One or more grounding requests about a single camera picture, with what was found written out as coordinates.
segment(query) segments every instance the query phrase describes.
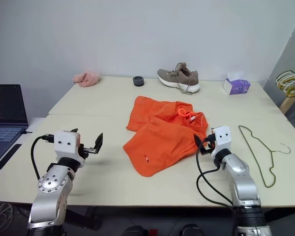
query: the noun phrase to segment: laptop keyboard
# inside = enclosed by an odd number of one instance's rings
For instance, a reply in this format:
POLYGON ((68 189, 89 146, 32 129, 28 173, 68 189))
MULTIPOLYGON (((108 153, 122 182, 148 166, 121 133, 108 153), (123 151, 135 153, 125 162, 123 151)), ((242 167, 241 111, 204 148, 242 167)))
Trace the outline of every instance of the laptop keyboard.
POLYGON ((9 142, 22 128, 0 127, 0 142, 9 142))

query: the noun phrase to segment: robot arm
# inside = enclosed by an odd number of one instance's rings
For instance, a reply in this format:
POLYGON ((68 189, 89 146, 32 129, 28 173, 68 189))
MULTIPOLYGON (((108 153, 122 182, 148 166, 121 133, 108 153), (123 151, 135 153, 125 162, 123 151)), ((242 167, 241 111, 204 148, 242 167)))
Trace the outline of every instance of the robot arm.
POLYGON ((226 173, 235 211, 239 236, 272 236, 261 209, 257 186, 249 174, 248 165, 231 153, 231 132, 228 126, 212 130, 205 141, 210 149, 201 147, 201 153, 211 153, 216 167, 226 173))
POLYGON ((98 153, 102 146, 103 134, 96 139, 94 148, 85 148, 80 143, 80 134, 73 131, 43 136, 47 142, 54 143, 58 163, 52 163, 38 181, 38 194, 29 216, 29 236, 62 235, 67 197, 75 173, 84 166, 89 153, 98 153))

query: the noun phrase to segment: laptop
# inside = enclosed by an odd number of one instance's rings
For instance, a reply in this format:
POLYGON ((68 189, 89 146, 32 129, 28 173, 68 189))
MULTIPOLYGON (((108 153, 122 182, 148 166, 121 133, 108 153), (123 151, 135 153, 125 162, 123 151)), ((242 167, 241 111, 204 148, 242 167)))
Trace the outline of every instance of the laptop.
POLYGON ((0 85, 0 158, 27 127, 21 86, 0 85))

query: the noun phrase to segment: brown sneaker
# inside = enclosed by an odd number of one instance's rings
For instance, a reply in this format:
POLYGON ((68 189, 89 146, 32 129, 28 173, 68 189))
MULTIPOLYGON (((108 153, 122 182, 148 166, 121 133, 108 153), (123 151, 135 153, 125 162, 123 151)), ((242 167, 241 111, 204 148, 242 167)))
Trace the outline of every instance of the brown sneaker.
POLYGON ((192 94, 200 89, 198 72, 190 71, 185 62, 178 63, 175 71, 159 69, 157 75, 164 85, 178 88, 182 93, 192 94))

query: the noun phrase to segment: white shoe sole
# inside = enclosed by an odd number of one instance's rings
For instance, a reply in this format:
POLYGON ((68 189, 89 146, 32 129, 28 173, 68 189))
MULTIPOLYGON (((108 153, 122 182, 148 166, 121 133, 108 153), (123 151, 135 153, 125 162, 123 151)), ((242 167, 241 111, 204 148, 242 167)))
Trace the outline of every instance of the white shoe sole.
POLYGON ((198 91, 200 89, 200 84, 188 86, 188 85, 184 85, 184 84, 180 84, 180 83, 168 82, 166 80, 163 80, 159 75, 158 75, 158 78, 164 85, 166 85, 168 87, 173 87, 173 88, 179 88, 180 87, 185 92, 194 93, 194 92, 196 92, 196 91, 198 91))

